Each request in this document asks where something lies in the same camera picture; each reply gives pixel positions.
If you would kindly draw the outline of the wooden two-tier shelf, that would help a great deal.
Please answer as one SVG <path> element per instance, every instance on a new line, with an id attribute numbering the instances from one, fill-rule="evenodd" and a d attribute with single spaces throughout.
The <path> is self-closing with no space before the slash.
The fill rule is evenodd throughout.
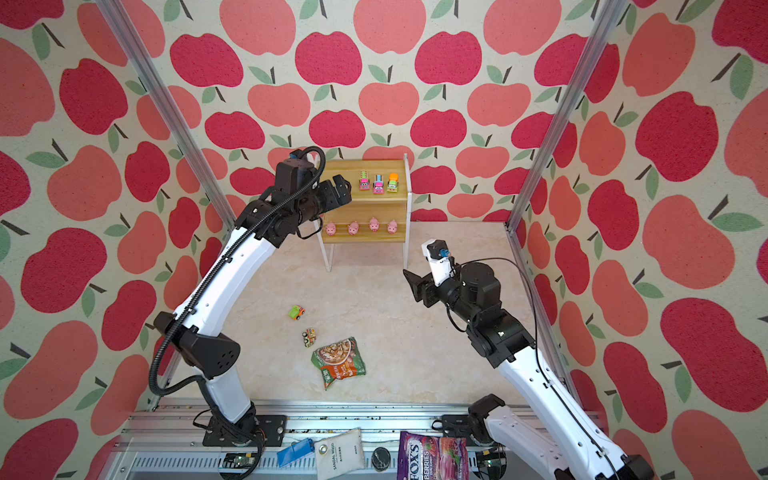
<path id="1" fill-rule="evenodd" d="M 369 191 L 359 190 L 361 171 L 367 171 L 371 180 Z M 399 175 L 399 191 L 389 193 L 387 181 L 391 173 Z M 373 181 L 377 174 L 384 179 L 386 191 L 383 195 L 373 193 Z M 323 226 L 318 234 L 318 241 L 325 269 L 332 270 L 335 247 L 345 243 L 395 243 L 402 246 L 403 266 L 409 264 L 409 246 L 411 234 L 411 214 L 413 190 L 411 182 L 410 158 L 403 154 L 399 159 L 380 160 L 331 160 L 326 166 L 323 177 L 331 180 L 335 175 L 342 175 L 351 183 L 352 201 L 336 210 L 324 214 Z M 369 221 L 375 217 L 380 222 L 378 232 L 369 229 Z M 398 232 L 394 235 L 387 231 L 391 220 L 398 222 Z M 357 235 L 348 234 L 348 225 L 357 221 L 360 229 Z M 337 233 L 328 236 L 325 225 L 333 222 Z"/>

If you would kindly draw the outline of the green orange mixer truck toy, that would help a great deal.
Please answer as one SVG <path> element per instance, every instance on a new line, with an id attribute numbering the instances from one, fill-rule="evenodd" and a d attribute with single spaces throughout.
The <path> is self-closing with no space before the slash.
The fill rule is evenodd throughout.
<path id="1" fill-rule="evenodd" d="M 387 181 L 387 191 L 389 193 L 397 193 L 399 191 L 399 175 L 397 173 L 391 173 Z"/>

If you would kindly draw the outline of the green orange dump truck toy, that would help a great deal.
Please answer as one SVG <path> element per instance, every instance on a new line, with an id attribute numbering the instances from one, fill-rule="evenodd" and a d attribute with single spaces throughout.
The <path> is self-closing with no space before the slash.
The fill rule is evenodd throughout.
<path id="1" fill-rule="evenodd" d="M 292 320 L 298 320 L 301 318 L 305 313 L 305 309 L 299 305 L 294 305 L 290 312 L 289 312 L 289 318 Z"/>

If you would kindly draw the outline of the pink green truck toy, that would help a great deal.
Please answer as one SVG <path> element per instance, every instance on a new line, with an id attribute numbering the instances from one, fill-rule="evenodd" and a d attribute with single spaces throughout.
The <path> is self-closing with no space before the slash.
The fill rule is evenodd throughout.
<path id="1" fill-rule="evenodd" d="M 371 180 L 368 175 L 368 172 L 363 170 L 360 172 L 360 178 L 359 178 L 359 190 L 360 191 L 369 191 L 371 189 Z"/>

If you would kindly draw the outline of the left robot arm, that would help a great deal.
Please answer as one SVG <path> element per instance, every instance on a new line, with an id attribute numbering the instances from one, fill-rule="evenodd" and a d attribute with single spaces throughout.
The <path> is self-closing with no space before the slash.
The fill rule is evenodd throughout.
<path id="1" fill-rule="evenodd" d="M 323 179 L 325 167 L 318 146 L 292 151 L 277 165 L 274 184 L 240 213 L 193 292 L 154 320 L 162 343 L 150 365 L 150 391 L 165 397 L 197 385 L 214 424 L 236 444 L 264 448 L 267 437 L 235 367 L 240 345 L 224 334 L 223 325 L 251 278 L 288 236 L 299 236 L 302 224 L 350 203 L 350 183 L 340 175 Z"/>

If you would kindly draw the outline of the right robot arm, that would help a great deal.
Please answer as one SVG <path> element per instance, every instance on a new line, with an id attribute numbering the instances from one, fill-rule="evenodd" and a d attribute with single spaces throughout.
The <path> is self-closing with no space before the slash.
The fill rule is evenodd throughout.
<path id="1" fill-rule="evenodd" d="M 628 454 L 601 430 L 552 371 L 534 337 L 501 302 L 501 285 L 482 262 L 431 259 L 430 273 L 403 273 L 414 299 L 443 304 L 466 324 L 472 347 L 523 396 L 544 429 L 520 420 L 489 394 L 469 409 L 473 439 L 497 443 L 544 479 L 652 479 L 640 454 Z"/>

